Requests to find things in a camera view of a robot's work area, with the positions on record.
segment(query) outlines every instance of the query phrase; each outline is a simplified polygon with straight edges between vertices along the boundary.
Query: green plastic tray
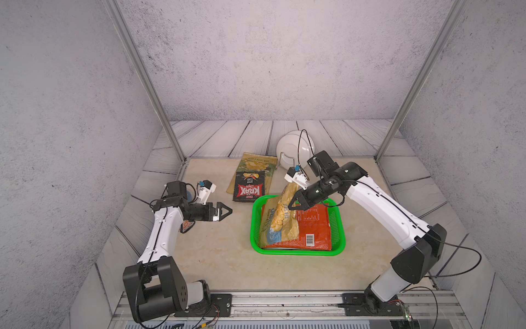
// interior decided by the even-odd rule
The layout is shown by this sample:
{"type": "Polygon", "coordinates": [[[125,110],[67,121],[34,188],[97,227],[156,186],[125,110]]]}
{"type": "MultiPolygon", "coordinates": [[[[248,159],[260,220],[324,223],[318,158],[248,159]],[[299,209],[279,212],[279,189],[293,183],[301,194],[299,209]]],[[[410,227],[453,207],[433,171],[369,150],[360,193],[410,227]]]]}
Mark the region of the green plastic tray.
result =
{"type": "MultiPolygon", "coordinates": [[[[252,207],[252,226],[250,227],[250,243],[252,248],[260,254],[264,255],[305,255],[305,256],[336,256],[345,248],[345,233],[343,232],[343,225],[341,225],[340,211],[338,207],[328,208],[329,223],[330,223],[330,237],[332,243],[331,251],[320,250],[283,250],[283,249],[262,249],[259,247],[259,227],[261,225],[261,209],[267,203],[267,200],[277,195],[264,195],[259,197],[252,207]]],[[[336,205],[332,199],[324,201],[330,206],[336,205]]]]}

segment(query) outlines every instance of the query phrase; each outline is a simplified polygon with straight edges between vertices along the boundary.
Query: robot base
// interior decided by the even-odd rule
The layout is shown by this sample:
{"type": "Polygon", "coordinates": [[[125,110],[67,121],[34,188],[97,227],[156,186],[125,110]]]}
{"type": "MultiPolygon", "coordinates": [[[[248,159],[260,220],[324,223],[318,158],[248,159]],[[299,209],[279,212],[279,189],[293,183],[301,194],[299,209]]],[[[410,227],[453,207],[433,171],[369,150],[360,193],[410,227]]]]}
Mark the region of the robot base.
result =
{"type": "Polygon", "coordinates": [[[230,316],[230,308],[232,307],[231,294],[211,294],[210,302],[211,304],[208,305],[195,304],[190,306],[187,310],[175,312],[174,317],[201,317],[207,310],[208,312],[206,313],[206,316],[214,317],[216,316],[217,311],[210,305],[215,305],[219,309],[219,317],[230,316]]]}
{"type": "Polygon", "coordinates": [[[376,302],[371,305],[366,293],[348,293],[341,295],[343,303],[338,306],[343,307],[346,316],[405,316],[405,312],[400,304],[389,304],[389,302],[376,302]]]}

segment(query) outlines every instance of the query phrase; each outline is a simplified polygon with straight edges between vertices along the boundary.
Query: concrete wall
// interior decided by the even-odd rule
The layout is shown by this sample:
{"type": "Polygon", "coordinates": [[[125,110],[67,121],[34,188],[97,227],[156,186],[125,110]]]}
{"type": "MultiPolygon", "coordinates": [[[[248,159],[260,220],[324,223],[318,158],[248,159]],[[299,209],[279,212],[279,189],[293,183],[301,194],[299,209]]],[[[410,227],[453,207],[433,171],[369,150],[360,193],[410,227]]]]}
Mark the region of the concrete wall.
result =
{"type": "Polygon", "coordinates": [[[526,310],[526,2],[473,0],[401,131],[526,310]]]}
{"type": "Polygon", "coordinates": [[[392,118],[452,0],[119,0],[170,120],[392,118]]]}
{"type": "Polygon", "coordinates": [[[161,129],[100,0],[1,2],[0,118],[0,322],[58,328],[161,129]]]}

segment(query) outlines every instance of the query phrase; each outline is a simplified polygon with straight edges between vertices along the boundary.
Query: barcode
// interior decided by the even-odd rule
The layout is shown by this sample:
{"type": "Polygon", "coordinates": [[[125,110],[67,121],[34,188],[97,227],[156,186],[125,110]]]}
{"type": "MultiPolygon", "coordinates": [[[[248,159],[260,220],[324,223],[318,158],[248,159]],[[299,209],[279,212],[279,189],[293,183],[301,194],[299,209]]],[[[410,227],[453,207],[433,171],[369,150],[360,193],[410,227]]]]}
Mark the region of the barcode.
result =
{"type": "Polygon", "coordinates": [[[305,240],[307,247],[314,247],[314,234],[305,234],[305,240]]]}

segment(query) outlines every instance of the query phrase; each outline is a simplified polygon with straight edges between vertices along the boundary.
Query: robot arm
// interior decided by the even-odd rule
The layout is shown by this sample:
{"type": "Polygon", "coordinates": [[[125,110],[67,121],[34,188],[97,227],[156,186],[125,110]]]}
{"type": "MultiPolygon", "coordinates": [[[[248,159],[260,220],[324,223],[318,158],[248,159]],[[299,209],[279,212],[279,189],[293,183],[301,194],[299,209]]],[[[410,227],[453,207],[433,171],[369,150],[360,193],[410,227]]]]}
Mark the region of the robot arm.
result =
{"type": "Polygon", "coordinates": [[[132,316],[137,323],[185,310],[191,305],[210,306],[210,290],[204,280],[186,283],[171,252],[183,221],[222,221],[232,209],[218,202],[206,202],[215,185],[199,182],[196,202],[189,203],[184,182],[166,185],[167,196],[152,206],[154,227],[146,248],[136,265],[124,269],[123,282],[132,316]],[[145,287],[151,277],[159,276],[159,285],[145,287]]]}
{"type": "MultiPolygon", "coordinates": [[[[296,192],[291,210],[307,210],[337,192],[365,208],[402,247],[389,269],[366,289],[366,301],[374,312],[410,284],[418,283],[440,259],[446,230],[439,224],[430,226],[417,218],[387,193],[367,172],[354,162],[340,167],[327,152],[309,159],[309,166],[320,180],[296,192]]],[[[300,181],[299,172],[287,172],[288,180],[300,181]]]]}

